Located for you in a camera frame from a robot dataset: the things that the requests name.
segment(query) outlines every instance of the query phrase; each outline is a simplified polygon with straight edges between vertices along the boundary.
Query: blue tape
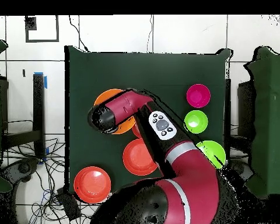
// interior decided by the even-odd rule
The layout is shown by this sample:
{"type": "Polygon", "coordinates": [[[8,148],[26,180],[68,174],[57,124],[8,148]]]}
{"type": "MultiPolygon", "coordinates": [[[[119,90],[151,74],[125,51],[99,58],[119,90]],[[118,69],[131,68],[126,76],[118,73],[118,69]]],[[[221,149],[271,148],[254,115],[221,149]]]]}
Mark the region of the blue tape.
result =
{"type": "MultiPolygon", "coordinates": [[[[45,154],[48,155],[49,153],[50,153],[50,149],[49,149],[49,148],[46,148],[45,154]]],[[[46,161],[47,161],[47,158],[46,158],[46,157],[43,157],[43,158],[42,158],[42,162],[40,162],[39,165],[44,164],[43,162],[46,162],[46,161]]]]}
{"type": "Polygon", "coordinates": [[[44,87],[47,89],[48,86],[47,86],[47,76],[44,77],[44,87]]]}

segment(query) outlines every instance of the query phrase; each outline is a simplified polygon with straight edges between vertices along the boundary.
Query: cable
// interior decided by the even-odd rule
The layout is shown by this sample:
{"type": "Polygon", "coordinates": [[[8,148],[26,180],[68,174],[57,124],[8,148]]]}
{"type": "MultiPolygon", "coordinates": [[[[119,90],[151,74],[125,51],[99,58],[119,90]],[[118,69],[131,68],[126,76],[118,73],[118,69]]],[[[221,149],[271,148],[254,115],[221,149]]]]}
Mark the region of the cable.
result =
{"type": "Polygon", "coordinates": [[[236,159],[241,159],[241,158],[246,158],[249,157],[249,155],[243,155],[243,156],[231,156],[230,159],[231,160],[236,160],[236,159]]]}
{"type": "MultiPolygon", "coordinates": [[[[150,17],[149,21],[150,21],[150,23],[152,25],[152,15],[150,15],[150,16],[151,17],[150,17]]],[[[148,35],[148,41],[147,41],[147,44],[146,44],[146,53],[148,53],[148,43],[149,43],[149,38],[151,36],[151,33],[152,33],[152,30],[149,32],[149,35],[148,35]]]]}
{"type": "Polygon", "coordinates": [[[7,123],[18,123],[18,122],[26,122],[26,121],[29,121],[29,122],[32,122],[33,124],[33,121],[32,120],[17,120],[17,121],[7,121],[7,123]]]}
{"type": "Polygon", "coordinates": [[[80,38],[79,30],[76,28],[76,26],[74,24],[72,24],[71,16],[69,15],[68,17],[69,17],[69,23],[77,30],[77,32],[79,34],[79,40],[81,41],[82,45],[84,46],[84,49],[89,53],[88,48],[84,45],[84,43],[82,42],[82,40],[80,38]]]}

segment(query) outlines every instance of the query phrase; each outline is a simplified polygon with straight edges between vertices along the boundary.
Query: orange bowl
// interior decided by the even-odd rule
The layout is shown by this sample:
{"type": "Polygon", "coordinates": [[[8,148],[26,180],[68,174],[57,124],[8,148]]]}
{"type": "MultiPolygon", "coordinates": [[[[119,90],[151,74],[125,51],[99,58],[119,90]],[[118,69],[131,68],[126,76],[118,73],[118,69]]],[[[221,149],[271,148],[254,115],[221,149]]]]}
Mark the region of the orange bowl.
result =
{"type": "MultiPolygon", "coordinates": [[[[109,89],[103,93],[101,93],[98,98],[96,99],[96,101],[94,102],[94,105],[98,105],[102,102],[104,102],[105,100],[111,98],[112,96],[122,92],[123,90],[121,89],[109,89]]],[[[124,121],[123,123],[121,123],[118,126],[118,130],[113,133],[113,134],[122,134],[125,133],[127,131],[129,131],[134,125],[135,125],[136,121],[135,118],[132,116],[130,117],[128,120],[124,121]]]]}

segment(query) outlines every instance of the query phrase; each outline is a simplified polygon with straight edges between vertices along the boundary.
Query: pink bowl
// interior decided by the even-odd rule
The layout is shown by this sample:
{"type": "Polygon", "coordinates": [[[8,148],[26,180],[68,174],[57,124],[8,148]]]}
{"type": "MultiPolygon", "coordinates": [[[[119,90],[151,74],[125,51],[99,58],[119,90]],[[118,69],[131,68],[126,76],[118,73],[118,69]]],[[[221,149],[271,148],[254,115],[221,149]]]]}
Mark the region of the pink bowl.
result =
{"type": "Polygon", "coordinates": [[[210,99],[211,93],[203,84],[194,84],[187,91],[187,101],[193,107],[205,107],[210,99]]]}

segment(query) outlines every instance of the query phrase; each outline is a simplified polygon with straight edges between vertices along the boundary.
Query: lime green bowl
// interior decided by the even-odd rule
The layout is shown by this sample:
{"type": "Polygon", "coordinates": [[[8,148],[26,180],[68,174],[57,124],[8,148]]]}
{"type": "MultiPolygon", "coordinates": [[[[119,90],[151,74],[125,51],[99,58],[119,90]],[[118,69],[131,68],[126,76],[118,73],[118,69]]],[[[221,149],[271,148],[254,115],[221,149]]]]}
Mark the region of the lime green bowl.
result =
{"type": "Polygon", "coordinates": [[[199,134],[208,126],[208,117],[203,111],[190,111],[184,118],[185,126],[194,134],[199,134]]]}
{"type": "Polygon", "coordinates": [[[223,147],[214,141],[202,141],[196,144],[197,148],[211,161],[215,168],[222,168],[225,164],[226,153],[223,147]]]}

